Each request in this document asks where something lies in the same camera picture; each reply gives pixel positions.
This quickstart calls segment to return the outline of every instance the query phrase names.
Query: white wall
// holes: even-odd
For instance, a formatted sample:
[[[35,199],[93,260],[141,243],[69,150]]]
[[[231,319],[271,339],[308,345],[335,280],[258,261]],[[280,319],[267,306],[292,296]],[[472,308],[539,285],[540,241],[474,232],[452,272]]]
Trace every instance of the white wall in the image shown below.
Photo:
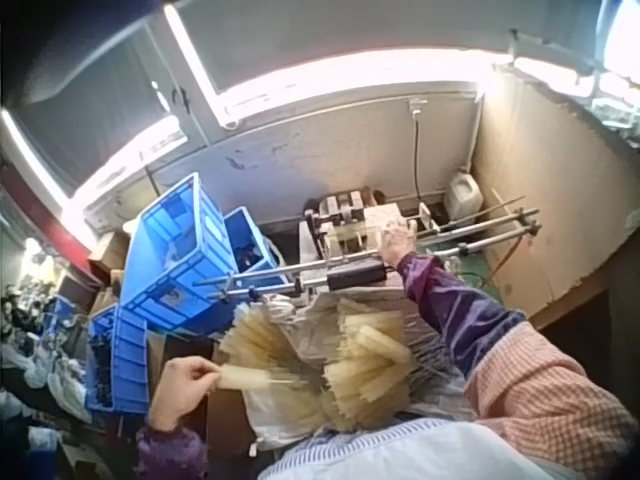
[[[0,291],[3,294],[6,285],[15,285],[18,281],[23,254],[24,247],[0,223]]]
[[[421,193],[441,191],[469,158],[479,103],[466,83],[388,85],[342,92],[264,112],[241,132],[177,161],[160,159],[153,176],[164,190],[200,173],[224,212],[245,205],[259,223],[299,217],[304,202],[369,185],[391,198],[413,198],[411,98],[428,99],[419,117]],[[155,194],[144,175],[105,200],[90,219],[121,224]]]

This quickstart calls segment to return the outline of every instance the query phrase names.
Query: person's left hand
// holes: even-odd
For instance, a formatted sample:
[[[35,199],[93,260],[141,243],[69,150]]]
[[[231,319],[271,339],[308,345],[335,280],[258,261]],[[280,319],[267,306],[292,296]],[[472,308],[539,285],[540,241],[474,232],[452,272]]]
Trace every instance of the person's left hand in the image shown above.
[[[193,411],[220,378],[220,367],[202,357],[174,358],[162,370],[151,409],[149,426],[168,432]]]

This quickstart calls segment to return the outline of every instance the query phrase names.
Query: blue storage bin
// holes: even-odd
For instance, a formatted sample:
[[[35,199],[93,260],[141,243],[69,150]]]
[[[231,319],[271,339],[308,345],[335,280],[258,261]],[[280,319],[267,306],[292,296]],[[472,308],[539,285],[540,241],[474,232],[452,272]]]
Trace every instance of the blue storage bin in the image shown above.
[[[224,224],[229,233],[231,249],[239,272],[249,273],[278,267],[278,262],[271,255],[264,236],[245,207],[238,207],[227,214]],[[285,282],[286,278],[282,276],[252,278],[247,280],[244,286],[268,287],[282,285]]]
[[[56,303],[53,307],[53,313],[58,316],[60,320],[67,320],[73,318],[76,307],[66,298],[56,295]]]
[[[194,283],[237,270],[224,218],[194,173],[149,206],[129,247],[123,311],[174,330],[212,305]]]
[[[245,207],[239,207],[227,214],[224,217],[224,223],[238,270],[241,273],[278,267],[278,262],[273,258],[264,236]],[[286,282],[287,279],[283,276],[256,278],[247,280],[244,285],[239,285],[238,288],[266,287],[282,285]],[[224,331],[233,322],[233,312],[236,306],[247,301],[250,301],[248,296],[246,298],[235,297],[230,302],[217,301],[199,315],[185,322],[181,328],[199,336]]]
[[[109,333],[110,375],[106,378],[111,382],[111,395],[109,397],[103,393],[100,398],[98,368],[101,365],[90,344],[95,337]],[[91,320],[88,342],[86,407],[102,412],[146,414],[149,408],[146,323],[118,305],[112,305],[98,312]]]
[[[65,320],[73,319],[76,307],[66,298],[55,295],[56,303],[53,310],[43,314],[42,331],[49,335],[55,335]]]

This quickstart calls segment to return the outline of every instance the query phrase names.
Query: cardboard wall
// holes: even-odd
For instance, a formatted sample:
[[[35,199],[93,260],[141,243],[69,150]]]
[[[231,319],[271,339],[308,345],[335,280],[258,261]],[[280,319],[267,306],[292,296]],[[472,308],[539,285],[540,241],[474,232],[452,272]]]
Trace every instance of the cardboard wall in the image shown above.
[[[495,277],[508,307],[534,317],[604,288],[592,274],[633,232],[630,215],[640,209],[640,159],[622,139],[568,97],[505,68],[487,90],[473,161],[488,205],[526,195],[521,206],[541,209],[538,236]],[[512,244],[488,250],[489,263]]]

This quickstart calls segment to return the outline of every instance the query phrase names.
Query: power cord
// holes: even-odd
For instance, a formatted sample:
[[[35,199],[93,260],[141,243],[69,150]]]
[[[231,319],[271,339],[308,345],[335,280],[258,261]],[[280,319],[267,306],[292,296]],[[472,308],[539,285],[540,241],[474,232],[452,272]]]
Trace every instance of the power cord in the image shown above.
[[[420,146],[420,122],[417,119],[417,114],[420,110],[414,110],[411,115],[413,116],[413,185],[416,189],[416,197],[418,202],[422,202],[422,196],[420,195],[420,186],[418,185],[418,149]]]

